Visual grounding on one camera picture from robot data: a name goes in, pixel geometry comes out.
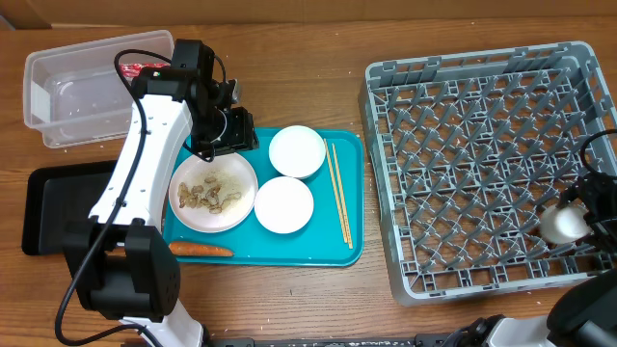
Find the small white cup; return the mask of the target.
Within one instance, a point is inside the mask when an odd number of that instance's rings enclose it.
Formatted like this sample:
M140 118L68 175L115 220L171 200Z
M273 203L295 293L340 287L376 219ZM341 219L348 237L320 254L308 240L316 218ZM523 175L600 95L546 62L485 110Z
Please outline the small white cup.
M548 207L540 217L540 235L552 244L562 245L575 242L591 234L592 229L584 220L585 210L578 205L557 208Z

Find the red snack wrapper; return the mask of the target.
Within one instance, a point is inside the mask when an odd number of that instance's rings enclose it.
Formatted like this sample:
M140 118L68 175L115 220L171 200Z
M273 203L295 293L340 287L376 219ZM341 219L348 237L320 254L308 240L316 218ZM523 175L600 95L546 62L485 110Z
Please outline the red snack wrapper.
M134 63L134 64L120 64L120 69L123 77L127 80L132 80L137 77L141 70L145 67L167 67L166 63Z

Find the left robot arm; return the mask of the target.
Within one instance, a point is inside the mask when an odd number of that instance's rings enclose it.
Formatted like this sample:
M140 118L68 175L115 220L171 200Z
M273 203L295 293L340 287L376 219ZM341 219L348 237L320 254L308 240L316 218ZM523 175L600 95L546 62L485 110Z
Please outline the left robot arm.
M152 346L206 346L207 328L179 299L180 268L161 233L182 149L211 162L259 141L236 82L213 76L222 60L200 40L178 40L160 67L124 79L131 124L110 180L86 220L66 225L68 297Z

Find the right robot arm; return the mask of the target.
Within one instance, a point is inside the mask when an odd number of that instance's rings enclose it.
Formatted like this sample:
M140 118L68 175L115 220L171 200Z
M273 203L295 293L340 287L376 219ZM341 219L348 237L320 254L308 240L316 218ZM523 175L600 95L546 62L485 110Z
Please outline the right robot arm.
M551 243L577 241L616 253L616 178L588 173L541 216L539 230ZM449 335L444 346L614 346L616 271L570 289L549 315L517 320L479 318Z

